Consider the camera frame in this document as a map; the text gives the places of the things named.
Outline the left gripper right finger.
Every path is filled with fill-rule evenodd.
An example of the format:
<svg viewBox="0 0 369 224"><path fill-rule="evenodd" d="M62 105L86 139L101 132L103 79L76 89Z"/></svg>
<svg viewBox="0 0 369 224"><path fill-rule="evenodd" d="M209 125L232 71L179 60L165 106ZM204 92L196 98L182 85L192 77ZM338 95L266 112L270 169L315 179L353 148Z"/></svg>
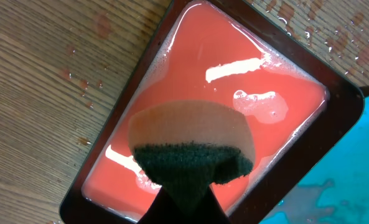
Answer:
<svg viewBox="0 0 369 224"><path fill-rule="evenodd" d="M199 217L199 223L202 224L230 224L210 187L199 204Z"/></svg>

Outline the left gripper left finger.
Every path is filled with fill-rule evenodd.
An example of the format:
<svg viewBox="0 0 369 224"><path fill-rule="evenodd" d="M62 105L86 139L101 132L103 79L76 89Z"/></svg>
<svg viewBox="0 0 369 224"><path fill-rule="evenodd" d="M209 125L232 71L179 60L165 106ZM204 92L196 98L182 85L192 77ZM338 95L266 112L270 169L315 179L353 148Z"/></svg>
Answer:
<svg viewBox="0 0 369 224"><path fill-rule="evenodd" d="M147 212L137 224L171 224L177 221L177 206L166 192L161 188Z"/></svg>

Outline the green and orange sponge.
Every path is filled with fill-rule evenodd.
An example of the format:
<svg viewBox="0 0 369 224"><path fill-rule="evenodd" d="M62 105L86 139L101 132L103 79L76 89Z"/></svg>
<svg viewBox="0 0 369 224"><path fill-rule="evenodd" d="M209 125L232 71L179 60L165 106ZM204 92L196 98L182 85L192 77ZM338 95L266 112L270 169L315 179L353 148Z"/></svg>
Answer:
<svg viewBox="0 0 369 224"><path fill-rule="evenodd" d="M255 164L244 114L212 101L171 101L142 110L129 120L128 143L147 177L186 215L210 184L246 176Z"/></svg>

